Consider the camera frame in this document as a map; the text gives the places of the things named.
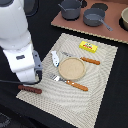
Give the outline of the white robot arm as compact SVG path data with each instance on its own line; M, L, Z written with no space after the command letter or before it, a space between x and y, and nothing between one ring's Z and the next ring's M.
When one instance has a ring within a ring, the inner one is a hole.
M0 47L19 84L33 85L42 79L42 64L28 31L24 1L0 0Z

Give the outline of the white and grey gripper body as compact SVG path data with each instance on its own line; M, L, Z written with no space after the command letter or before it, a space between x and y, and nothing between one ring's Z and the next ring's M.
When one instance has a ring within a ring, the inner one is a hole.
M10 69L22 84L36 84L38 73L42 73L42 63L32 44L20 50L4 50Z

